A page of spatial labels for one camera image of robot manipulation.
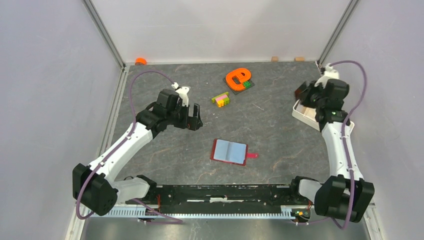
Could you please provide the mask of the red leather card holder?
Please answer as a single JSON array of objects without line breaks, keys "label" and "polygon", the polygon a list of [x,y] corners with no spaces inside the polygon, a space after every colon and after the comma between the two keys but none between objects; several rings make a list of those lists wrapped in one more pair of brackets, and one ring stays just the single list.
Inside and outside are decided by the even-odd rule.
[{"label": "red leather card holder", "polygon": [[258,153],[249,153],[248,145],[222,139],[213,141],[210,159],[222,163],[245,166],[247,159],[256,159]]}]

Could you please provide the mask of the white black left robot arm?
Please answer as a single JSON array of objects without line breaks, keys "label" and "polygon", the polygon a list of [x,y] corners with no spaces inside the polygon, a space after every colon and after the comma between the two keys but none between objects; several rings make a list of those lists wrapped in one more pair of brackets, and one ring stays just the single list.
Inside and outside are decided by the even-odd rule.
[{"label": "white black left robot arm", "polygon": [[129,160],[168,126],[196,131],[202,127],[200,106],[193,106],[189,115],[190,87],[163,89],[157,100],[136,114],[124,134],[97,159],[88,165],[79,163],[72,171],[72,194],[76,207],[89,208],[98,216],[106,215],[116,204],[140,199],[153,203],[157,190],[149,179],[134,177],[117,181],[116,177]]}]

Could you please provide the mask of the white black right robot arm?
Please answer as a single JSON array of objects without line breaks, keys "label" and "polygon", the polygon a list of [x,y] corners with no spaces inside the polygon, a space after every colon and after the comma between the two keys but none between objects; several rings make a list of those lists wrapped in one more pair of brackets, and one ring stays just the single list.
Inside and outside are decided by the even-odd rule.
[{"label": "white black right robot arm", "polygon": [[319,216],[358,223],[375,194],[375,187],[365,181],[356,163],[350,139],[351,121],[343,110],[349,90],[346,82],[333,78],[326,83],[304,82],[295,90],[295,99],[315,110],[315,120],[327,149],[330,176],[324,183],[296,176],[290,183],[288,196],[295,204],[308,199]]}]

